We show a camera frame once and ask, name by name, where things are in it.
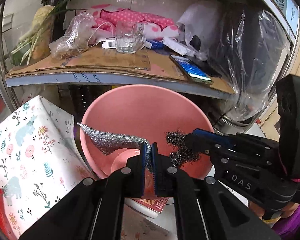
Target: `small pink bowl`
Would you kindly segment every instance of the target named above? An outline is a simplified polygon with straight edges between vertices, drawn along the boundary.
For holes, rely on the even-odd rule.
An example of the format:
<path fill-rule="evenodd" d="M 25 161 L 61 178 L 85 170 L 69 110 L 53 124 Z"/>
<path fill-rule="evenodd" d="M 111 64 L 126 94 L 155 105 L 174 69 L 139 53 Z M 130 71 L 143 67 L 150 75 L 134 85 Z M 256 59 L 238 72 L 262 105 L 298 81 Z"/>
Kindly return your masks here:
<path fill-rule="evenodd" d="M 89 106 L 82 123 L 97 130 L 157 142 L 159 153 L 166 156 L 173 150 L 166 142 L 167 132 L 180 130 L 186 134 L 196 128 L 213 132 L 207 116 L 192 101 L 169 89 L 151 85 L 127 85 L 104 93 Z M 114 160 L 126 150 L 105 156 L 82 130 L 80 140 L 88 163 L 101 179 L 109 176 Z M 201 179 L 211 167 L 209 157 L 202 155 L 199 161 L 186 163 L 181 168 L 191 177 Z"/>

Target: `blue bear print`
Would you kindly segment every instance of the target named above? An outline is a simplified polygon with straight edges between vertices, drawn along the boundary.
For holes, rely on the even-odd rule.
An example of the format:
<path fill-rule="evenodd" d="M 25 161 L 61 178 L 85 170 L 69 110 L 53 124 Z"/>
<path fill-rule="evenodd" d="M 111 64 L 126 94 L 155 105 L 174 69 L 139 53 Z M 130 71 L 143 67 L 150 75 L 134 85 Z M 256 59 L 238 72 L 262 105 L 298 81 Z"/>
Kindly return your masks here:
<path fill-rule="evenodd" d="M 31 119 L 29 120 L 29 122 L 27 122 L 27 124 L 23 127 L 21 127 L 17 132 L 16 132 L 16 141 L 18 146 L 21 146 L 22 143 L 25 141 L 24 137 L 27 134 L 32 134 L 34 132 L 34 120 L 37 118 L 37 116 L 33 115 L 31 117 Z"/>
<path fill-rule="evenodd" d="M 3 190 L 3 196 L 7 199 L 8 206 L 12 206 L 11 198 L 14 195 L 16 195 L 17 199 L 21 198 L 21 188 L 17 177 L 12 177 L 1 189 Z"/>

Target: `clear glass cup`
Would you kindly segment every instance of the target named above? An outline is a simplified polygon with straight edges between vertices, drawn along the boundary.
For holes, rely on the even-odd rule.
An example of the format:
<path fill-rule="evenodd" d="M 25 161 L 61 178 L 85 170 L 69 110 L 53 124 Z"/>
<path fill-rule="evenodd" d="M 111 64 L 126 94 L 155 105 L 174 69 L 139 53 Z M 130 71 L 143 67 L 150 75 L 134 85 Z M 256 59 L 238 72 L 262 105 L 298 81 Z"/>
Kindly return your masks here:
<path fill-rule="evenodd" d="M 118 21 L 115 31 L 117 51 L 120 53 L 135 53 L 146 44 L 143 33 L 144 24 Z"/>

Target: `black phone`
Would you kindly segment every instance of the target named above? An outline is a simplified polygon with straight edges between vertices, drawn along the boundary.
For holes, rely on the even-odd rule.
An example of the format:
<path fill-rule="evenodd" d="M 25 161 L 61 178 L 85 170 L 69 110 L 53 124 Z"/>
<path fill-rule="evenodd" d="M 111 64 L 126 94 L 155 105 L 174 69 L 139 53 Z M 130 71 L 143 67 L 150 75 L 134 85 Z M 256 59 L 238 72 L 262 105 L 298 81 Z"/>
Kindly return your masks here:
<path fill-rule="evenodd" d="M 192 63 L 196 64 L 203 72 L 211 77 L 222 77 L 220 73 L 215 71 L 206 61 L 199 60 L 196 57 L 186 56 Z"/>

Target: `floral fabric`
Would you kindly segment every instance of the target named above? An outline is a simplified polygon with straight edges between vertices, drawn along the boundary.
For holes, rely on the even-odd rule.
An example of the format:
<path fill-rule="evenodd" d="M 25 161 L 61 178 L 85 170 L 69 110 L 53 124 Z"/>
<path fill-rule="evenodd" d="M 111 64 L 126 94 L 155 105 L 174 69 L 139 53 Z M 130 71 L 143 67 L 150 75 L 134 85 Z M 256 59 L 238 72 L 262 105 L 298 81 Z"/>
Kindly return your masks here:
<path fill-rule="evenodd" d="M 73 128 L 72 115 L 40 96 L 0 124 L 0 188 L 10 239 L 18 239 L 82 179 L 93 177 Z"/>

